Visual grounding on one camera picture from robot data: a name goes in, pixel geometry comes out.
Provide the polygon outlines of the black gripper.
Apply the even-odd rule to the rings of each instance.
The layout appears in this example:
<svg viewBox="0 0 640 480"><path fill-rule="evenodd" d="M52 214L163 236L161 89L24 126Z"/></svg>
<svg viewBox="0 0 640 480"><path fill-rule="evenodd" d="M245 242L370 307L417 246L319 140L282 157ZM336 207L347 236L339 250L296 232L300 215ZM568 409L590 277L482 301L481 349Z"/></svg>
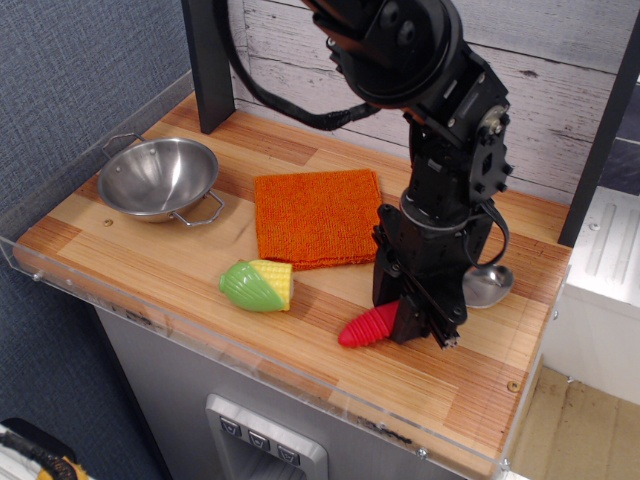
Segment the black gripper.
<svg viewBox="0 0 640 480"><path fill-rule="evenodd" d="M440 348L455 347L467 320L463 277L479 264L493 225L493 202L480 203L453 230L419 226L383 204L373 237L377 244L372 301L398 301L390 339L404 344L433 336Z"/></svg>

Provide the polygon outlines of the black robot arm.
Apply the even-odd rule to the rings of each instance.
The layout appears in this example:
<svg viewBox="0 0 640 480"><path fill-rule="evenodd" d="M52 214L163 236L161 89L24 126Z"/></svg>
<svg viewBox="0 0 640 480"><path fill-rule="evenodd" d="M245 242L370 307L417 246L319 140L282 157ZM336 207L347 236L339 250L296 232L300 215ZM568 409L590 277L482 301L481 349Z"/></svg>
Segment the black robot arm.
<svg viewBox="0 0 640 480"><path fill-rule="evenodd" d="M507 89L465 42L449 1L313 1L332 60L368 105L400 110L409 125L411 177L382 205L373 302L398 303L393 341L458 341L467 318L464 275L493 227L507 188Z"/></svg>

